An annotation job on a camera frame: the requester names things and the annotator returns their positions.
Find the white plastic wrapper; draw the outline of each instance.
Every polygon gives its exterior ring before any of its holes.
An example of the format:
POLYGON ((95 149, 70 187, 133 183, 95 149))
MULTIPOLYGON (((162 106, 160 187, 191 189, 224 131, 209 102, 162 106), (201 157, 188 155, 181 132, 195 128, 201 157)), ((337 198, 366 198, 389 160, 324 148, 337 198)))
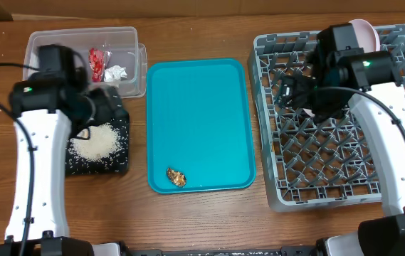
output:
POLYGON ((119 65, 115 65, 110 68, 106 68, 104 71, 104 82, 119 82, 122 78, 126 78, 126 68, 122 68, 119 65))

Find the gray plastic basket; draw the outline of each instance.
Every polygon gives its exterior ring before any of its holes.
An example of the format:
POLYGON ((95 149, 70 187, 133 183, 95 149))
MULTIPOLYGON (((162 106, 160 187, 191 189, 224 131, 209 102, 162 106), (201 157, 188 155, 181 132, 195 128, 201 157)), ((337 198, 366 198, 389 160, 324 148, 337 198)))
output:
MULTIPOLYGON (((397 62, 405 87, 405 25, 377 26, 381 50, 397 62)), ((261 128, 261 156, 270 207, 276 211, 381 200, 368 146, 355 117, 315 125, 302 110, 280 109, 282 75, 309 75, 305 54, 319 31, 258 36, 248 59, 261 128)))

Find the red candy wrapper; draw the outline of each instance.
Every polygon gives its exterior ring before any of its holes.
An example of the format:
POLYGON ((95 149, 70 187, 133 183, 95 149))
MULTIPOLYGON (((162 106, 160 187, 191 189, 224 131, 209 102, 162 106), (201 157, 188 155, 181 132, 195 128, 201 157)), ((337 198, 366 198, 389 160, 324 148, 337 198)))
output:
POLYGON ((101 51, 96 48, 90 49, 90 67, 93 70, 91 80, 93 82, 102 82, 102 75, 104 74, 104 69, 109 62, 110 51, 101 51))

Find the gold wrapped candy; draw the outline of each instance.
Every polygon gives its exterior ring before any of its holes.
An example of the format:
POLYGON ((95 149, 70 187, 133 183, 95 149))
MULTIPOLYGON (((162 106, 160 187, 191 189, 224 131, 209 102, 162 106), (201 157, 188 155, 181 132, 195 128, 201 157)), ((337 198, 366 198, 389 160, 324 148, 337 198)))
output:
POLYGON ((180 188, 186 185, 186 177, 183 173, 175 171, 171 168, 167 169, 167 178, 175 185, 180 188))

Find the pile of white grains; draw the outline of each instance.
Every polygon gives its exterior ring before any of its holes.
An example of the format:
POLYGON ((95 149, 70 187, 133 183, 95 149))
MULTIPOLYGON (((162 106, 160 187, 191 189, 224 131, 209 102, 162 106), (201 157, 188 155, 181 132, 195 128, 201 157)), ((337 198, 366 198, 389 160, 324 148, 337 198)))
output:
POLYGON ((103 124, 98 127, 91 126, 90 139, 71 139, 73 148, 69 149, 70 154, 75 154, 89 161, 102 161, 123 150, 119 143, 121 137, 118 129, 113 129, 110 124, 103 124))

